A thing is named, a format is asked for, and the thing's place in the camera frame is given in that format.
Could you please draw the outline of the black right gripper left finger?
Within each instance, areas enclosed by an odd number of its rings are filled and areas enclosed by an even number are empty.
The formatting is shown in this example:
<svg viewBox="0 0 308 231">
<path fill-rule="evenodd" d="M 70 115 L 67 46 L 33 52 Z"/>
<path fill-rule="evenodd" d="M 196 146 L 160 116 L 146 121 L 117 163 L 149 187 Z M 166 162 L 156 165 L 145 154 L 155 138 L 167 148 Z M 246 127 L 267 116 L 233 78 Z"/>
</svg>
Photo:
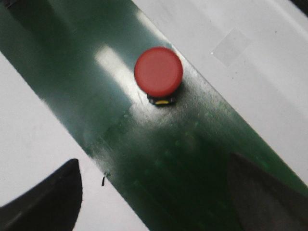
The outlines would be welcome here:
<svg viewBox="0 0 308 231">
<path fill-rule="evenodd" d="M 71 231 L 83 197 L 79 161 L 70 159 L 35 187 L 0 208 L 2 231 Z"/>
</svg>

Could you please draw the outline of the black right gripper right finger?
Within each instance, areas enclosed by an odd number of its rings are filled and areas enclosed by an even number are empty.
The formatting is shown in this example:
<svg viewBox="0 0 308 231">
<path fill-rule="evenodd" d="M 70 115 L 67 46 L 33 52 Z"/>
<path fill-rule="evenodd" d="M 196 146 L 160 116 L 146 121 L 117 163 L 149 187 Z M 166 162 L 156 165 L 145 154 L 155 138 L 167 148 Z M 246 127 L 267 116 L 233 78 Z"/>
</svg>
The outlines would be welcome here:
<svg viewBox="0 0 308 231">
<path fill-rule="evenodd" d="M 243 230 L 308 229 L 307 196 L 282 183 L 241 154 L 229 154 L 227 185 Z"/>
</svg>

